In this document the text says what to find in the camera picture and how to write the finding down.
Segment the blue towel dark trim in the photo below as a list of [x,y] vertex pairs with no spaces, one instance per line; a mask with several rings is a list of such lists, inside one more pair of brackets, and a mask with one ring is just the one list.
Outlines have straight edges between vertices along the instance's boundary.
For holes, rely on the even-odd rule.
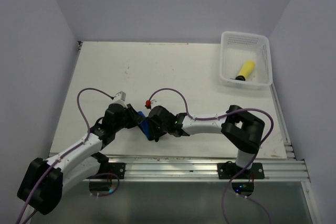
[[138,111],[138,114],[144,117],[144,120],[138,125],[138,127],[149,141],[153,141],[154,133],[148,117],[145,116],[145,114],[142,111]]

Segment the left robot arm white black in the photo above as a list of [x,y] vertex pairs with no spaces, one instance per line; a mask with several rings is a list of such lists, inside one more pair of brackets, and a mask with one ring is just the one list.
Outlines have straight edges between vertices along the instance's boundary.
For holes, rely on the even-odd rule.
[[46,215],[55,209],[67,190],[82,180],[117,178],[108,158],[100,151],[115,139],[117,132],[136,127],[144,120],[145,116],[130,104],[109,105],[104,116],[77,143],[53,157],[36,158],[30,163],[18,189],[18,198]]

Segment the yellow towel black trim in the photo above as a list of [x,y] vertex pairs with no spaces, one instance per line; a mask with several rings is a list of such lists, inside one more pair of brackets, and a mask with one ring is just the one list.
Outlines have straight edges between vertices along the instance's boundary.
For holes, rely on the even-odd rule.
[[239,73],[237,74],[237,76],[234,78],[234,80],[237,81],[246,81],[246,79],[250,76],[250,74],[253,72],[254,68],[255,68],[255,62],[252,60],[247,60],[246,62],[244,62],[244,64],[242,65]]

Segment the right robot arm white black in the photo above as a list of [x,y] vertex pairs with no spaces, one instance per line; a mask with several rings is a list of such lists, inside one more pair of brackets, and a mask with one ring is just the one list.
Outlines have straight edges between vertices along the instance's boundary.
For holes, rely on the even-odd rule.
[[233,113],[240,109],[237,105],[231,105],[227,111],[228,116],[220,118],[215,115],[209,120],[199,120],[186,113],[174,115],[158,105],[152,108],[146,118],[146,135],[150,141],[157,142],[165,134],[175,137],[222,134],[238,149],[234,165],[236,176],[246,178],[253,171],[250,161],[259,151],[265,123],[247,111]]

